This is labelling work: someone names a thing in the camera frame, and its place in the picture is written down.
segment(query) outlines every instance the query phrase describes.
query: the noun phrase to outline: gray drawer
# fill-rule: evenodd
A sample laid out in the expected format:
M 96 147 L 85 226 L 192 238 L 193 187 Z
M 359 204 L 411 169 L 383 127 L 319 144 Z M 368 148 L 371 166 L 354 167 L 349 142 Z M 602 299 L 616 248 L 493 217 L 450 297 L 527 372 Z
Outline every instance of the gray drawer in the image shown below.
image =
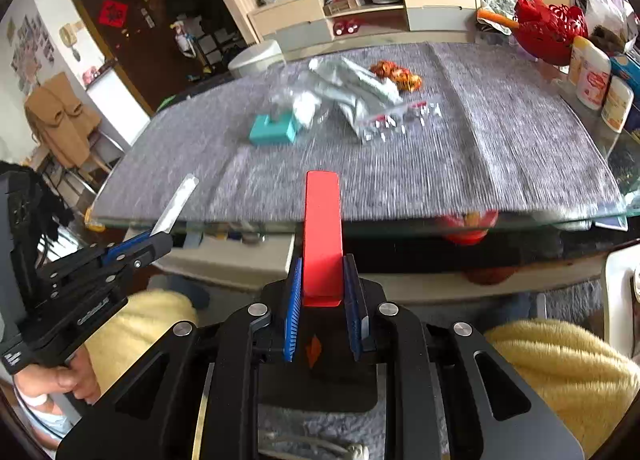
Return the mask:
M 474 8 L 412 7 L 406 15 L 409 30 L 469 30 L 476 21 Z
M 299 23 L 281 28 L 273 34 L 267 34 L 264 39 L 275 39 L 283 52 L 296 50 L 307 46 L 328 43 L 334 39 L 327 20 Z

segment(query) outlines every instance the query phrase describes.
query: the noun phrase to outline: brown wooden door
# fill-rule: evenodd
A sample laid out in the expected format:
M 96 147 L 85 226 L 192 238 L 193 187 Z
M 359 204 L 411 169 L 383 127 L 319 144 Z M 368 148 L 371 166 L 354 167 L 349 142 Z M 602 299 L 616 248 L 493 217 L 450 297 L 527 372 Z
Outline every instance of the brown wooden door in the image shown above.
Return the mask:
M 169 28 L 175 18 L 167 17 L 164 0 L 111 0 L 127 6 L 122 27 L 100 23 L 106 0 L 79 1 L 84 8 L 82 15 L 91 19 L 98 35 L 153 110 L 165 98 L 188 88 L 188 75 L 202 74 L 200 63 L 180 52 Z M 150 20 L 145 18 L 143 9 Z M 117 10 L 112 9 L 111 13 L 112 20 L 118 23 Z

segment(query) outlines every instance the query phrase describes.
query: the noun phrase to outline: teal block with notch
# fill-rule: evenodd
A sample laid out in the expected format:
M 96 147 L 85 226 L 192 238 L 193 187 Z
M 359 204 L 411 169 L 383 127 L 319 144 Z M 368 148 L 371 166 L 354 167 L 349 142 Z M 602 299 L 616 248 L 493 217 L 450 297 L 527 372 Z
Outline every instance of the teal block with notch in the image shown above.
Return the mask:
M 249 140 L 256 146 L 292 144 L 297 131 L 298 123 L 293 112 L 281 115 L 278 120 L 268 115 L 258 115 L 249 133 Z

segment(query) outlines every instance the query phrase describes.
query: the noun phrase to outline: triangular cutout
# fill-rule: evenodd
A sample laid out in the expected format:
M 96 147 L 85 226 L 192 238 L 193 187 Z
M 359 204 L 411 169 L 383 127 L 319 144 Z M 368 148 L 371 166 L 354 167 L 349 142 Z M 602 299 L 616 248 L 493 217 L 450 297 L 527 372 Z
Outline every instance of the triangular cutout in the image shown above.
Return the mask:
M 527 396 L 487 353 L 476 354 L 476 364 L 496 420 L 508 420 L 531 409 Z
M 145 371 L 116 403 L 115 411 L 147 420 L 151 415 L 160 389 L 164 372 L 169 365 L 169 354 L 160 354 L 150 362 Z

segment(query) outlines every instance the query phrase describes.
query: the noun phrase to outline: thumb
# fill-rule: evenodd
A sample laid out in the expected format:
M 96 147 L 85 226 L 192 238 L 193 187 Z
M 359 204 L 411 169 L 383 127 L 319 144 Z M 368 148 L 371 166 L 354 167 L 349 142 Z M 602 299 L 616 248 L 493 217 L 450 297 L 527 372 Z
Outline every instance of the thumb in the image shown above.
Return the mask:
M 70 392 L 78 384 L 79 375 L 63 366 L 44 368 L 38 364 L 30 364 L 15 374 L 14 381 L 25 395 L 40 396 Z

